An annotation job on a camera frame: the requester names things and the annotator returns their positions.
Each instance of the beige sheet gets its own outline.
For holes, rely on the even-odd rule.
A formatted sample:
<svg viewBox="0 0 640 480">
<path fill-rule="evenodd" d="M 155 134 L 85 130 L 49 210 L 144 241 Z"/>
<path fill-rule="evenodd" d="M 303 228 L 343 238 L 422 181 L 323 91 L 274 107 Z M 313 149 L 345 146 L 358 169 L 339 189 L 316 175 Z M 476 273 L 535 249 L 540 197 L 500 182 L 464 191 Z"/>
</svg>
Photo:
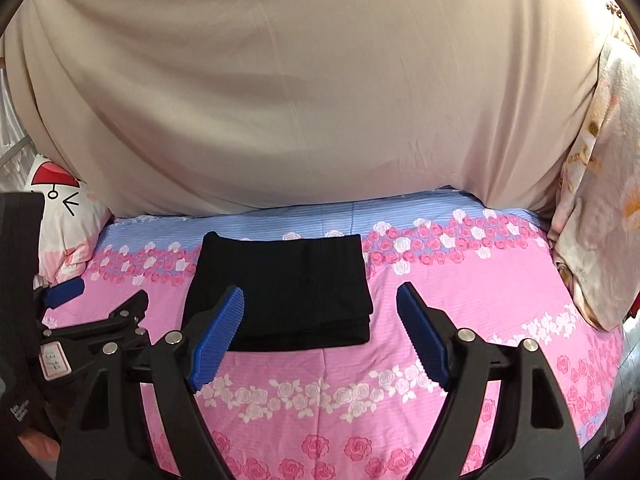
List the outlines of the beige sheet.
<svg viewBox="0 0 640 480">
<path fill-rule="evenodd" d="M 27 0 L 10 87 L 116 215 L 451 185 L 554 205 L 610 0 Z"/>
</svg>

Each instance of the black fabric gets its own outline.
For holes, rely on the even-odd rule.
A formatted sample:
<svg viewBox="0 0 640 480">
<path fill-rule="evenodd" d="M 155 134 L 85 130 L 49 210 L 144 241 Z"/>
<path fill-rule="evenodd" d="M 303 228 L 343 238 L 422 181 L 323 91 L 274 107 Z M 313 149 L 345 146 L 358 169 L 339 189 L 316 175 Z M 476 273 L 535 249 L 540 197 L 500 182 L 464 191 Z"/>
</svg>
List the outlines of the black fabric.
<svg viewBox="0 0 640 480">
<path fill-rule="evenodd" d="M 204 237 L 182 326 L 229 285 L 244 292 L 231 351 L 293 351 L 364 344 L 373 304 L 360 236 L 253 242 Z"/>
</svg>

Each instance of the pillow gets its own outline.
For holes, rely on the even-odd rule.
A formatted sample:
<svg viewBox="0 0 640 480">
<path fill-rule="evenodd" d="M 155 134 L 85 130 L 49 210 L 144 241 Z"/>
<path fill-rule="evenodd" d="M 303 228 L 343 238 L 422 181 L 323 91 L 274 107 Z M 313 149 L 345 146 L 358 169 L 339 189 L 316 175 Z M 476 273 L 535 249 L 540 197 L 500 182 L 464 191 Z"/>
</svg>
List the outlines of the pillow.
<svg viewBox="0 0 640 480">
<path fill-rule="evenodd" d="M 40 276 L 57 285 L 84 272 L 111 212 L 84 182 L 41 155 L 24 188 L 45 196 L 40 227 Z"/>
</svg>

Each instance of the floral fabric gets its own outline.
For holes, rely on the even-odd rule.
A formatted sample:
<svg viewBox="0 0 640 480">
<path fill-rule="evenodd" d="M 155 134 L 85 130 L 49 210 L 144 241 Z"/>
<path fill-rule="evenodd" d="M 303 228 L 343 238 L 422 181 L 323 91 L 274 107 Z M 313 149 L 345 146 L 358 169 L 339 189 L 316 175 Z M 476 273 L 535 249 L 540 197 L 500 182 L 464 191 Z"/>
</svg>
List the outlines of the floral fabric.
<svg viewBox="0 0 640 480">
<path fill-rule="evenodd" d="M 407 280 L 429 305 L 485 340 L 538 341 L 580 442 L 595 434 L 609 405 L 622 335 L 599 333 L 582 319 L 535 225 L 516 215 L 469 214 L 464 208 L 452 211 L 447 221 L 415 218 L 393 225 L 380 219 L 363 232 L 362 251 L 374 301 L 369 344 L 228 353 L 218 375 L 196 395 L 236 478 L 402 480 L 408 475 L 445 393 L 427 377 L 396 313 L 396 290 Z M 150 297 L 142 326 L 156 340 L 180 325 L 197 257 L 197 247 L 177 240 L 164 246 L 149 241 L 136 251 L 107 245 L 85 272 L 85 293 L 48 312 L 45 323 L 104 317 L 142 287 Z M 462 472 L 481 465 L 498 394 L 498 384 L 489 384 Z M 153 386 L 143 386 L 143 400 L 158 461 L 177 474 Z"/>
</svg>

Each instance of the textured blue grip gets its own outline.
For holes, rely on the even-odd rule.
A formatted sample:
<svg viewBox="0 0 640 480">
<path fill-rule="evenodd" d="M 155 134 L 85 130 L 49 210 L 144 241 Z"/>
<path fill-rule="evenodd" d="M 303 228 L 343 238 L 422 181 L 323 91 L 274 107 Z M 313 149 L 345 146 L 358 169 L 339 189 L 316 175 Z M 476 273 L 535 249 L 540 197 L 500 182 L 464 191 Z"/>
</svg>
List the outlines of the textured blue grip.
<svg viewBox="0 0 640 480">
<path fill-rule="evenodd" d="M 60 283 L 47 289 L 44 297 L 44 305 L 47 308 L 57 308 L 67 301 L 80 296 L 84 292 L 84 281 L 82 278 L 72 278 L 68 282 Z"/>
<path fill-rule="evenodd" d="M 242 316 L 244 316 L 244 294 L 236 287 L 225 298 L 216 317 L 191 355 L 189 384 L 194 392 L 199 392 L 216 376 L 222 357 L 236 335 Z"/>
<path fill-rule="evenodd" d="M 408 285 L 401 285 L 396 294 L 396 307 L 427 377 L 445 388 L 449 383 L 447 348 L 429 322 L 420 298 L 416 298 Z"/>
</svg>

